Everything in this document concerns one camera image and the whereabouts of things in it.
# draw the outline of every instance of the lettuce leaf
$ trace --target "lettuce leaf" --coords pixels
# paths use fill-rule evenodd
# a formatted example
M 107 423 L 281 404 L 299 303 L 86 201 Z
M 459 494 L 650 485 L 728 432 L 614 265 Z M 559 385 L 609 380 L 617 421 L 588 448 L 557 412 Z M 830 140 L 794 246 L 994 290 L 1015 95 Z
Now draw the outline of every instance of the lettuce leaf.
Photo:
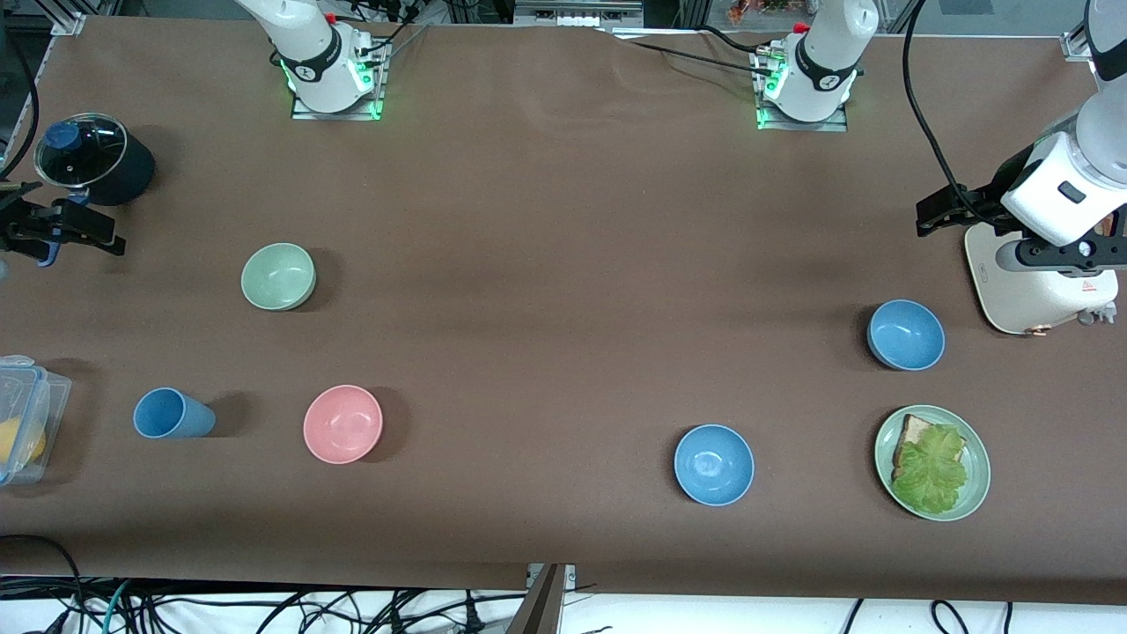
M 964 445 L 955 426 L 932 426 L 919 444 L 905 443 L 900 447 L 903 473 L 893 481 L 893 492 L 917 511 L 950 511 L 967 482 L 967 470 L 958 461 Z

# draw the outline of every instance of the lemon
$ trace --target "lemon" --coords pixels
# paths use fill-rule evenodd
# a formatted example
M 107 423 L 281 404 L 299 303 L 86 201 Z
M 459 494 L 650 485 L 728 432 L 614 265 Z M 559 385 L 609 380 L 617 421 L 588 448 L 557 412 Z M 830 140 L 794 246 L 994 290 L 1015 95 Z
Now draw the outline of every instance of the lemon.
M 7 463 L 11 456 L 11 448 L 16 445 L 16 434 L 19 432 L 19 417 L 12 417 L 0 423 L 0 463 Z M 34 462 L 42 456 L 46 445 L 47 440 L 41 434 L 38 440 L 35 441 L 35 447 L 32 449 L 32 457 L 28 458 L 28 462 Z

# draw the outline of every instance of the blue cup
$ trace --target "blue cup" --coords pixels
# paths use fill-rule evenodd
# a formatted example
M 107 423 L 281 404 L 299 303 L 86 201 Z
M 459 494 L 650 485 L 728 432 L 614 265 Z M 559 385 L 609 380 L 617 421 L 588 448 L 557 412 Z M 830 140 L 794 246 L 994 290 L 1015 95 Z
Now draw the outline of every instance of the blue cup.
M 159 387 L 133 409 L 133 428 L 145 438 L 199 438 L 215 427 L 215 412 L 178 390 Z

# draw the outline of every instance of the bread slice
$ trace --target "bread slice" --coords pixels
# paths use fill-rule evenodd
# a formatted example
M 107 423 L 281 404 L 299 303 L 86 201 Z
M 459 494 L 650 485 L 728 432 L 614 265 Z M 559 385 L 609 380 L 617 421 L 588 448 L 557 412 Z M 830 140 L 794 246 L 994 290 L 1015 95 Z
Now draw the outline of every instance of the bread slice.
M 896 467 L 893 471 L 893 480 L 900 477 L 904 470 L 900 468 L 900 449 L 904 447 L 905 443 L 920 443 L 920 438 L 923 437 L 923 432 L 930 430 L 934 426 L 928 421 L 916 417 L 915 414 L 906 414 L 904 417 L 904 430 L 900 432 L 900 440 L 896 444 L 896 454 L 893 455 L 893 465 Z M 966 449 L 967 439 L 962 439 L 962 448 Z M 959 450 L 959 455 L 955 457 L 956 461 L 962 458 L 962 450 Z

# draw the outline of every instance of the plate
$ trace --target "plate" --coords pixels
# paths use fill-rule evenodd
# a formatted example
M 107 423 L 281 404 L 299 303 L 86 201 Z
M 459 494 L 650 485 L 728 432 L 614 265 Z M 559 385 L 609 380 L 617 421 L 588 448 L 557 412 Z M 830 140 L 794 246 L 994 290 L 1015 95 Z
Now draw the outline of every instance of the plate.
M 904 431 L 904 417 L 915 414 L 929 423 L 938 426 L 955 426 L 959 430 L 959 436 L 966 439 L 967 447 L 962 452 L 961 463 L 967 470 L 967 482 L 959 488 L 959 500 L 955 508 L 943 514 L 928 514 L 917 511 L 905 504 L 896 493 L 893 492 L 893 456 L 896 454 L 896 445 Z M 966 421 L 958 416 L 937 408 L 934 405 L 909 405 L 897 410 L 885 420 L 877 432 L 877 443 L 873 448 L 873 456 L 877 462 L 877 476 L 885 490 L 896 502 L 907 509 L 913 515 L 933 521 L 956 521 L 969 516 L 978 510 L 986 493 L 990 491 L 990 456 L 986 455 L 986 446 L 983 445 L 978 435 Z

